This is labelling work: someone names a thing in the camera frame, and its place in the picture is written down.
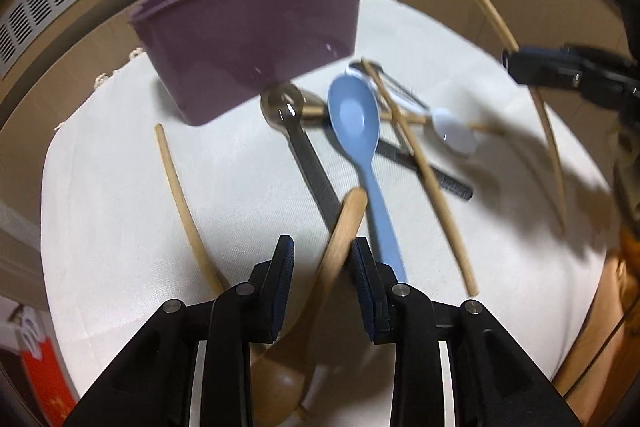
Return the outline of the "wooden spoon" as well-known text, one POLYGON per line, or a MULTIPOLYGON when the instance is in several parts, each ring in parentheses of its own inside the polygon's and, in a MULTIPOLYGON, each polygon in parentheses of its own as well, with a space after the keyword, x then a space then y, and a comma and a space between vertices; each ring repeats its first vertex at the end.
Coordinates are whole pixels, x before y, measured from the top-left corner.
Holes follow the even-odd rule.
POLYGON ((360 187, 353 188, 345 196, 298 319, 252 365, 253 417, 256 426, 280 425, 303 401, 310 374, 307 353, 314 324, 343 269, 367 205, 367 192, 360 187))

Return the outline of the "white black measuring spoon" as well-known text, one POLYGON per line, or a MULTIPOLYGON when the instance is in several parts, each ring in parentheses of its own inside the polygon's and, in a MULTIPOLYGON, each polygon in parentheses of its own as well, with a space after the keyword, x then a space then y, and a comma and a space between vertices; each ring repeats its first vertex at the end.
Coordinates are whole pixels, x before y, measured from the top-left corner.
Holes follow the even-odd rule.
POLYGON ((476 152, 477 141, 473 131, 450 110, 443 107, 431 108, 400 82, 387 75, 380 64, 371 62, 370 65, 378 72, 390 97, 400 108, 405 109, 407 116, 425 117, 439 139, 454 153, 469 157, 476 152))

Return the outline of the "blue plastic spoon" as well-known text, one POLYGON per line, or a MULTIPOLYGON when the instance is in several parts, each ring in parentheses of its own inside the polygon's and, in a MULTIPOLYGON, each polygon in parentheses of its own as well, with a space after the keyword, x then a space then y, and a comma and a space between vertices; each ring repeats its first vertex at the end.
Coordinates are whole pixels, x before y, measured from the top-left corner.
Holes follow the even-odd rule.
POLYGON ((392 220, 372 167, 380 139, 380 114, 375 96, 360 78, 341 75, 329 87, 328 109, 335 138, 359 172, 361 184, 368 193, 369 229, 378 246, 378 257, 394 270, 399 282, 408 283, 392 220))

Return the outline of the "metal spoon black handle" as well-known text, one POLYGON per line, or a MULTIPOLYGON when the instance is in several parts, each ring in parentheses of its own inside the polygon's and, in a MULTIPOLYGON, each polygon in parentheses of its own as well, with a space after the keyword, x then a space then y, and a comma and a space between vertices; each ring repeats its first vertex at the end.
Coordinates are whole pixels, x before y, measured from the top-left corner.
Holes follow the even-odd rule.
POLYGON ((265 120, 288 139, 324 224, 329 231, 336 225, 342 209, 321 161, 302 127, 304 98, 291 83, 282 83, 260 95, 260 108, 265 120))

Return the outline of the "red box on floor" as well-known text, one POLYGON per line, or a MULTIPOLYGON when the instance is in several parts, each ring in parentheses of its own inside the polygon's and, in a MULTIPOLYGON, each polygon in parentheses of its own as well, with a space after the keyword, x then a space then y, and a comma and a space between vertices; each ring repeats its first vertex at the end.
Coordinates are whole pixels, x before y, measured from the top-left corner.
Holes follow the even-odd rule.
POLYGON ((62 426, 77 400, 63 375, 51 339, 47 337, 36 347, 36 355, 28 348, 21 351, 22 363, 48 425, 62 426))

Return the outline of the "white table cloth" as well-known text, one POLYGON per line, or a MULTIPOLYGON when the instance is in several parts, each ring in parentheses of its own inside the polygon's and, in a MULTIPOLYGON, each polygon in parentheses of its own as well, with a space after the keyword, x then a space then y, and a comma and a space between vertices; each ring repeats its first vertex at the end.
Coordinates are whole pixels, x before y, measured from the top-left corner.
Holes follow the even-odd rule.
MULTIPOLYGON (((568 130, 552 124, 567 220, 536 109, 500 64, 431 17, 395 0, 361 0, 358 56, 379 62, 424 102, 495 124, 470 158, 420 131, 427 158, 473 187, 449 199, 480 300, 553 376, 582 329, 617 220, 610 188, 568 130)), ((93 90, 55 133, 43 168, 41 254, 55 335, 85 392, 166 300, 212 293, 192 254, 160 159, 165 129, 186 201, 230 283, 295 242, 288 321, 294 322, 329 238, 284 135, 257 100, 202 127, 178 115, 150 61, 138 56, 93 90)))

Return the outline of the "white slippers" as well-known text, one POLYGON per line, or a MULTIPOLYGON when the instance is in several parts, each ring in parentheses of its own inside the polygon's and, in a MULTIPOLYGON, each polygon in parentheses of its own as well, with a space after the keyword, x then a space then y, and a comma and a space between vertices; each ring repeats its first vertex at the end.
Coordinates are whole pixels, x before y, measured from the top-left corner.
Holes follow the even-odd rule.
POLYGON ((19 305, 10 315, 9 323, 16 327, 20 347, 34 359, 41 361, 47 335, 39 320, 38 312, 32 307, 19 305))

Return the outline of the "purple utensil holder box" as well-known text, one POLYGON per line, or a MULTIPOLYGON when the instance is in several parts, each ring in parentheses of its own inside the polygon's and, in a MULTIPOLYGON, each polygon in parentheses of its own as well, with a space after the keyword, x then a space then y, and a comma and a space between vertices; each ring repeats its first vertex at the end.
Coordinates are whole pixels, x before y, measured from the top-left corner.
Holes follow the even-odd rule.
POLYGON ((360 0, 144 0, 130 23, 186 124, 354 53, 360 0))

